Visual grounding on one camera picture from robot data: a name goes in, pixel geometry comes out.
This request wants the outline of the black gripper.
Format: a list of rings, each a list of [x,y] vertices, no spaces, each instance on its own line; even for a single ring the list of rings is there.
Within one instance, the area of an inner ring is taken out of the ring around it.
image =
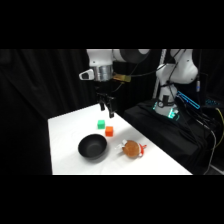
[[[110,104],[108,107],[109,118],[113,118],[115,113],[115,106],[112,103],[115,102],[115,98],[112,96],[112,83],[110,81],[96,82],[95,90],[101,111],[105,111],[105,105]]]

